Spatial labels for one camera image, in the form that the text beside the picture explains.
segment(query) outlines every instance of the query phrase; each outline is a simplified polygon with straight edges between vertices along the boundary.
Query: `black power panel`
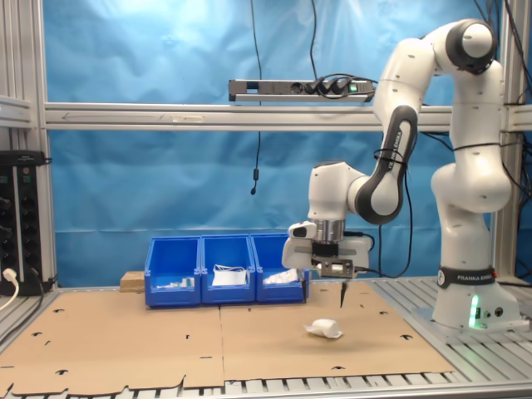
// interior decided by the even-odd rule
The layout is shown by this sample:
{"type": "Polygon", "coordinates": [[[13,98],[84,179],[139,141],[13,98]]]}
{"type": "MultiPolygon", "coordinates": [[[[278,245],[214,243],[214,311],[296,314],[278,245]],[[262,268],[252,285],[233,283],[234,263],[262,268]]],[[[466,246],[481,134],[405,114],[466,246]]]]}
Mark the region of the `black power panel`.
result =
{"type": "MultiPolygon", "coordinates": [[[[16,166],[18,184],[18,212],[22,238],[22,268],[25,274],[25,287],[21,292],[26,295],[37,295],[39,287],[34,278],[29,276],[34,268],[42,281],[41,229],[39,225],[39,207],[37,197],[37,167],[35,165],[16,166]]],[[[50,282],[44,282],[45,291],[51,288],[50,282]]]]}
{"type": "MultiPolygon", "coordinates": [[[[0,166],[0,272],[7,268],[18,269],[17,201],[12,166],[0,166]]],[[[1,295],[13,295],[15,288],[2,279],[1,295]]]]}

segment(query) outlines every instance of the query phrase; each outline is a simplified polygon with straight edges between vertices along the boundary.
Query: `green status light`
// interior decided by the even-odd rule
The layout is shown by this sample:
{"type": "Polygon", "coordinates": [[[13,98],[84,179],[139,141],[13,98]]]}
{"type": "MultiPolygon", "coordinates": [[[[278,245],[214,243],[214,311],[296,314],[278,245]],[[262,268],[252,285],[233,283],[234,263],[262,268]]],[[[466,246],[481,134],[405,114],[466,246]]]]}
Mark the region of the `green status light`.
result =
{"type": "Polygon", "coordinates": [[[476,321],[476,309],[478,308],[479,304],[479,296],[473,295],[473,299],[471,299],[471,311],[469,313],[469,327],[475,328],[475,321],[476,321]]]}

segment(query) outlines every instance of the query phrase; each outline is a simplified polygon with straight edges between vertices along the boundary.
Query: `metal workbench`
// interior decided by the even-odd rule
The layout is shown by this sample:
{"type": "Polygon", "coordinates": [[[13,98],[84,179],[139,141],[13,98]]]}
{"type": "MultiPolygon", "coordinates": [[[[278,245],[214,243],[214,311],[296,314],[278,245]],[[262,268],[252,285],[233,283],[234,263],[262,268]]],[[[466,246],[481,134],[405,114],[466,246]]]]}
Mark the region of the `metal workbench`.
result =
{"type": "MultiPolygon", "coordinates": [[[[436,301],[434,278],[365,280],[393,306],[443,357],[455,372],[292,378],[226,382],[224,387],[150,389],[130,391],[105,399],[156,399],[173,397],[532,397],[532,333],[492,334],[479,339],[457,339],[445,345],[415,317],[418,308],[436,301]]],[[[117,288],[59,289],[49,293],[41,311],[62,293],[117,288]]],[[[532,290],[507,288],[520,301],[532,300],[532,290]]],[[[0,298],[0,304],[7,298],[0,298]]],[[[18,298],[0,318],[0,337],[37,303],[38,298],[18,298]]],[[[8,393],[7,398],[15,397],[8,393]]],[[[61,395],[34,395],[27,399],[62,399],[61,395]]]]}

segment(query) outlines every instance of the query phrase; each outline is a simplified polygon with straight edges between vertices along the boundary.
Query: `white crumpled paper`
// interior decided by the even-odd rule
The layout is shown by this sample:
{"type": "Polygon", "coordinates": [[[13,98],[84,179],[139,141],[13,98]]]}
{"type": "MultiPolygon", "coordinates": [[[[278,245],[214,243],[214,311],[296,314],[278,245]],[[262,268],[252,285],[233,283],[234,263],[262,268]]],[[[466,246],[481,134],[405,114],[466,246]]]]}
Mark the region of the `white crumpled paper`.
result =
{"type": "Polygon", "coordinates": [[[342,336],[340,327],[335,320],[328,318],[319,318],[314,320],[311,326],[304,326],[307,333],[317,335],[319,337],[336,339],[342,336]]]}

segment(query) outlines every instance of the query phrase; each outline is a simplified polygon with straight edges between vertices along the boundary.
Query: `wooden block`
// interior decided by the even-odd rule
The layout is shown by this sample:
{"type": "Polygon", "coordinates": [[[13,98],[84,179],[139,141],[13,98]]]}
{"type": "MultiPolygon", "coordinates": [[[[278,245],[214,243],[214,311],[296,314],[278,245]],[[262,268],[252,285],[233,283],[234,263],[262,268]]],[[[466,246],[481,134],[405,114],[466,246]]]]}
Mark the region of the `wooden block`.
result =
{"type": "Polygon", "coordinates": [[[120,280],[121,293],[143,293],[144,272],[126,272],[120,280]]]}

